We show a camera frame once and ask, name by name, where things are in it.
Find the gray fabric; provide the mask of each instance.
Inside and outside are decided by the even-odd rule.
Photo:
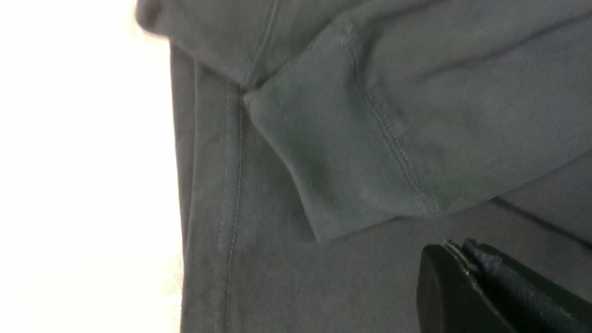
[[[449,238],[592,300],[578,242],[492,203],[442,214],[592,149],[590,11],[140,0],[172,41],[182,331],[417,332],[421,248]]]
[[[247,94],[319,239],[457,212],[592,149],[592,2],[542,4],[361,5]]]
[[[421,248],[467,235],[592,300],[588,249],[495,204],[317,242],[289,172],[241,108],[240,89],[197,72],[183,332],[418,332]]]
[[[592,244],[592,152],[501,198]]]

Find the stitching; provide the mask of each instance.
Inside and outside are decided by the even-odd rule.
[[[240,178],[242,174],[242,144],[243,144],[243,91],[242,89],[239,90],[239,103],[240,103],[240,111],[239,111],[239,176],[237,180],[237,188],[236,188],[236,206],[234,208],[234,222],[232,225],[232,242],[230,244],[230,256],[228,260],[228,283],[227,283],[227,290],[226,290],[226,325],[224,327],[224,331],[228,332],[228,324],[230,321],[230,310],[229,310],[229,303],[230,303],[230,278],[232,274],[232,254],[234,252],[234,241],[236,240],[236,220],[239,217],[239,203],[240,203]]]
[[[440,205],[438,204],[438,202],[436,201],[436,199],[434,197],[428,196],[426,194],[425,186],[422,183],[420,183],[420,181],[417,179],[416,173],[413,171],[413,166],[411,165],[411,160],[410,160],[407,152],[405,151],[405,149],[403,149],[399,139],[394,134],[391,124],[389,123],[384,112],[382,111],[382,109],[380,107],[378,107],[378,105],[376,104],[376,102],[374,101],[374,99],[372,98],[372,95],[370,93],[368,93],[368,98],[370,99],[370,102],[371,102],[371,105],[373,106],[373,108],[376,110],[376,112],[380,115],[380,117],[384,121],[384,123],[387,127],[387,130],[388,130],[390,136],[392,137],[392,141],[394,143],[395,148],[399,151],[399,154],[403,157],[405,167],[407,168],[408,173],[409,173],[408,176],[411,178],[411,181],[413,182],[413,185],[415,186],[419,196],[422,197],[421,200],[424,202],[424,204],[427,204],[427,202],[429,202],[432,205],[432,207],[431,207],[432,209],[428,209],[427,212],[430,213],[431,210],[438,211],[440,208]]]
[[[355,59],[358,59],[359,57],[356,53],[355,48],[352,46],[351,40],[350,40],[352,38],[355,39],[356,41],[358,40],[357,34],[355,32],[355,28],[349,20],[345,21],[345,23],[348,25],[348,29],[344,32],[347,34],[348,37],[350,37],[350,38],[344,39],[345,42],[347,43],[347,45],[349,46],[349,47],[346,47],[345,50],[346,50],[346,52],[348,52],[348,51],[351,52],[352,55],[355,57]],[[356,65],[356,61],[354,61],[354,66],[355,66],[354,70],[356,72],[356,75],[355,75],[353,81],[356,85],[356,90],[358,90],[359,94],[364,95],[363,93],[361,93],[361,91],[364,91],[364,89],[362,89],[361,84],[358,81],[358,75],[357,75],[358,66]],[[437,201],[435,200],[435,198],[428,196],[426,194],[425,187],[417,179],[415,172],[413,171],[413,167],[411,166],[411,161],[409,159],[409,156],[407,155],[407,153],[405,152],[405,150],[401,146],[399,139],[394,134],[394,131],[392,130],[392,127],[391,127],[386,115],[378,107],[378,105],[376,104],[376,102],[372,98],[372,95],[369,92],[366,92],[365,96],[366,96],[366,98],[362,97],[365,102],[364,104],[366,104],[368,107],[370,107],[374,111],[374,113],[379,117],[379,120],[382,120],[382,122],[384,124],[383,126],[386,127],[386,130],[389,134],[388,137],[392,140],[392,145],[394,146],[394,149],[391,145],[389,145],[391,147],[391,149],[387,148],[387,150],[390,151],[389,155],[392,154],[392,150],[397,151],[397,155],[399,157],[396,160],[400,164],[400,168],[403,170],[404,177],[407,179],[407,182],[408,182],[408,184],[405,184],[405,180],[404,180],[404,186],[405,186],[406,190],[416,200],[422,202],[422,204],[418,204],[418,208],[420,210],[424,211],[425,213],[430,213],[430,211],[432,209],[438,210],[439,205],[438,205]]]
[[[366,113],[366,115],[371,119],[370,124],[372,126],[372,129],[374,130],[375,134],[380,138],[382,144],[384,145],[384,148],[387,151],[387,154],[388,154],[391,162],[395,166],[395,171],[397,172],[397,175],[403,181],[402,182],[403,187],[409,193],[409,195],[411,195],[412,198],[414,198],[417,208],[419,208],[422,211],[425,211],[426,203],[424,202],[423,198],[418,196],[417,190],[412,187],[412,183],[410,181],[408,171],[405,169],[405,166],[403,165],[403,163],[401,163],[400,158],[395,157],[394,149],[388,143],[388,140],[386,139],[387,136],[384,134],[384,130],[380,130],[378,128],[380,126],[380,123],[379,123],[380,118],[378,118],[378,117],[381,117],[382,115],[380,115],[376,111],[375,107],[370,103],[370,101],[368,101],[368,98],[367,98],[368,94],[367,93],[364,94],[362,92],[363,89],[362,89],[360,83],[358,82],[358,64],[357,64],[358,54],[351,43],[351,39],[352,38],[357,39],[357,36],[355,35],[353,24],[351,22],[349,22],[348,20],[344,20],[344,22],[345,22],[345,24],[347,24],[347,30],[343,31],[343,33],[345,33],[345,36],[343,37],[343,39],[342,39],[343,43],[341,43],[341,44],[344,46],[345,56],[348,57],[349,61],[352,62],[353,66],[354,66],[353,83],[355,85],[356,92],[359,94],[360,99],[362,100],[362,103],[364,104],[364,107],[362,107],[362,108],[364,109],[364,112]]]
[[[214,266],[214,298],[216,297],[218,291],[218,264],[220,263],[220,247],[222,244],[222,228],[224,227],[224,217],[226,212],[226,197],[228,192],[228,143],[229,143],[229,91],[228,91],[228,80],[226,80],[226,112],[224,113],[224,121],[226,122],[224,131],[226,132],[226,142],[224,144],[224,154],[225,154],[225,163],[224,163],[224,198],[222,199],[222,208],[220,214],[220,230],[218,230],[218,251],[216,253],[216,262]],[[217,313],[217,307],[215,305],[215,299],[212,302],[213,310],[212,310],[212,331],[215,327],[215,318]]]

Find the seam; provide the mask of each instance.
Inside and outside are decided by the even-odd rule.
[[[226,324],[224,326],[224,332],[228,332],[228,325],[230,321],[230,279],[232,277],[232,255],[234,252],[234,243],[236,240],[236,222],[239,217],[239,204],[240,204],[240,179],[242,175],[243,162],[242,162],[242,145],[243,145],[243,91],[239,90],[239,175],[237,180],[236,188],[236,206],[234,208],[234,222],[232,224],[232,241],[230,243],[230,255],[228,260],[228,282],[226,289]]]
[[[251,84],[251,80],[255,80],[252,78],[253,72],[255,71],[255,67],[257,66],[257,63],[259,62],[259,59],[261,58],[263,51],[265,51],[265,49],[267,48],[267,45],[269,43],[269,39],[271,38],[271,29],[274,26],[275,18],[277,17],[278,4],[279,4],[279,0],[274,0],[274,4],[272,5],[272,8],[271,8],[271,14],[269,14],[267,27],[265,28],[265,33],[263,35],[263,40],[261,41],[261,44],[257,48],[257,51],[250,56],[250,59],[249,59],[250,67],[247,70],[247,72],[244,73],[244,78],[243,78],[245,84],[247,84],[247,85]]]
[[[374,99],[372,98],[372,95],[370,93],[368,93],[368,99],[371,102],[371,106],[376,110],[376,113],[378,113],[380,115],[383,122],[385,123],[388,133],[392,138],[392,141],[393,141],[393,144],[394,144],[396,150],[398,150],[399,154],[403,157],[403,161],[400,161],[400,162],[404,163],[404,168],[407,168],[408,173],[409,173],[408,176],[411,178],[411,182],[415,186],[418,194],[422,197],[421,200],[424,202],[425,205],[427,205],[428,202],[431,204],[431,207],[426,207],[427,212],[431,213],[433,211],[438,211],[440,209],[440,205],[438,204],[438,202],[436,201],[436,199],[433,196],[428,196],[426,194],[425,186],[417,179],[417,175],[413,170],[413,166],[411,165],[411,160],[409,158],[409,155],[407,154],[405,149],[402,147],[399,139],[394,134],[394,131],[392,130],[392,127],[391,127],[386,115],[384,114],[382,109],[376,104],[376,102],[374,101]]]
[[[224,163],[224,198],[222,199],[222,207],[221,207],[221,213],[220,213],[220,228],[218,230],[218,251],[216,253],[216,261],[215,261],[215,266],[214,266],[214,296],[213,296],[213,309],[212,309],[212,331],[214,330],[215,327],[215,318],[216,318],[216,313],[217,313],[217,307],[215,305],[215,297],[216,294],[218,292],[218,264],[220,263],[220,247],[222,244],[222,229],[224,227],[224,218],[225,218],[225,212],[226,212],[226,197],[227,197],[227,192],[228,192],[228,144],[229,144],[229,126],[230,126],[230,122],[229,122],[229,117],[228,117],[228,113],[229,113],[229,89],[228,89],[228,80],[226,80],[226,112],[224,113],[224,121],[225,121],[225,126],[224,126],[224,131],[226,133],[226,141],[224,144],[224,154],[225,154],[225,163]]]
[[[345,47],[346,56],[349,58],[349,60],[351,62],[353,62],[353,65],[354,65],[354,74],[355,75],[354,75],[353,83],[356,86],[356,90],[358,91],[358,94],[361,95],[363,103],[366,105],[366,107],[370,108],[373,111],[372,113],[375,114],[374,121],[378,121],[379,126],[381,128],[380,131],[377,131],[377,129],[375,129],[375,132],[379,137],[381,137],[381,140],[382,140],[383,144],[386,146],[387,152],[389,153],[389,156],[390,156],[391,160],[393,161],[393,163],[397,164],[397,166],[398,166],[397,167],[397,174],[399,175],[399,177],[403,181],[403,186],[409,192],[409,194],[415,199],[417,207],[423,213],[429,214],[433,210],[437,210],[438,204],[433,197],[428,198],[428,196],[426,195],[425,187],[423,186],[423,184],[421,184],[418,181],[418,179],[413,171],[413,168],[411,166],[410,159],[409,159],[407,153],[405,152],[405,150],[403,149],[403,147],[401,146],[401,143],[397,139],[396,135],[394,134],[392,127],[389,124],[388,119],[386,118],[386,115],[376,105],[376,103],[374,102],[374,99],[372,98],[372,95],[368,91],[365,91],[365,89],[362,88],[362,85],[360,84],[360,82],[358,80],[359,77],[358,77],[358,61],[357,61],[357,59],[359,57],[358,57],[358,54],[357,54],[354,46],[352,45],[352,41],[351,41],[352,39],[354,39],[355,41],[358,41],[358,36],[355,33],[355,28],[354,28],[353,24],[349,20],[344,20],[344,22],[347,25],[347,29],[346,29],[346,31],[343,31],[346,35],[345,35],[345,38],[343,38],[344,43],[341,43],[341,45]],[[351,57],[349,56],[349,53],[351,53],[351,55],[353,55],[354,60],[351,59]],[[385,143],[384,137],[389,138],[390,140],[387,140],[387,141],[391,141],[392,143],[390,143],[390,144]]]

